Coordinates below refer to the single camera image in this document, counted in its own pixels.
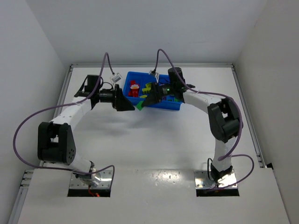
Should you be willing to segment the red lime lego stack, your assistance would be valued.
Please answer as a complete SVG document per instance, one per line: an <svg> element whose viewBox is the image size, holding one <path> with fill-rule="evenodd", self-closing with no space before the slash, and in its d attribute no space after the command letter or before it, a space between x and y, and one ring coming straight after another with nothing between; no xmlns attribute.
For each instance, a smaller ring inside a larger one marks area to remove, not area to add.
<svg viewBox="0 0 299 224"><path fill-rule="evenodd" d="M140 90L140 85L135 80L131 80L128 96L135 97L135 98L139 97L139 90Z"/></svg>

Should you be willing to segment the lime long lego brick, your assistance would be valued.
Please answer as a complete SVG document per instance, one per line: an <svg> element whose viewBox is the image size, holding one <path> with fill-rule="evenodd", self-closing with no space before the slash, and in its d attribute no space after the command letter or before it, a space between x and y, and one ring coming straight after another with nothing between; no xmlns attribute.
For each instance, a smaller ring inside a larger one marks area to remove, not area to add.
<svg viewBox="0 0 299 224"><path fill-rule="evenodd" d="M152 87L152 83L146 83L146 84L145 84L145 87L142 88L142 92L143 92L144 94L149 93L149 92L151 91L151 87Z"/></svg>

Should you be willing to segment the bright green cube lego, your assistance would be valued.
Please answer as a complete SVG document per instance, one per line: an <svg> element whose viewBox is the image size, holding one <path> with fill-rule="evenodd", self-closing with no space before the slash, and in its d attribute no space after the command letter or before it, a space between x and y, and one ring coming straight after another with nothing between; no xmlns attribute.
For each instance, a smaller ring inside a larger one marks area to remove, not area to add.
<svg viewBox="0 0 299 224"><path fill-rule="evenodd" d="M138 102L138 104L136 105L136 108L141 111L144 108L143 101Z"/></svg>

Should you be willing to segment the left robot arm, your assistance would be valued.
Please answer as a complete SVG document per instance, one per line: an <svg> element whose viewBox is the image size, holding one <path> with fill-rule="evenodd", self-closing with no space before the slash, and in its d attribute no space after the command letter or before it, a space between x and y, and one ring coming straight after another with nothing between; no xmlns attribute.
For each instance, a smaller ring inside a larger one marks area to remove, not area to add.
<svg viewBox="0 0 299 224"><path fill-rule="evenodd" d="M101 81L102 78L97 75L87 75L74 95L72 105L38 127L38 159L67 166L76 178L94 188L100 185L101 177L95 172L94 163L78 154L73 130L97 103L110 103L118 112L135 110L118 84L110 89L102 89Z"/></svg>

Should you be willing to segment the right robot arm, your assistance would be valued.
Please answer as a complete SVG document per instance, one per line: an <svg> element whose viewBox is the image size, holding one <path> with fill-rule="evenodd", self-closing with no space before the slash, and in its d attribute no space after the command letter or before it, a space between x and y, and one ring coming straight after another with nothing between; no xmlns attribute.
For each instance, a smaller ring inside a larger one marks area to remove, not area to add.
<svg viewBox="0 0 299 224"><path fill-rule="evenodd" d="M227 97L218 98L210 94L188 91L194 86L185 83L180 67L168 69L168 75L170 82L167 84L151 83L148 96L144 101L138 103L137 107L142 109L145 106L158 104L163 97L173 95L179 101L205 112L208 115L211 133L215 138L214 158L208 177L217 183L232 173L232 139L238 137L240 125L242 125L238 108Z"/></svg>

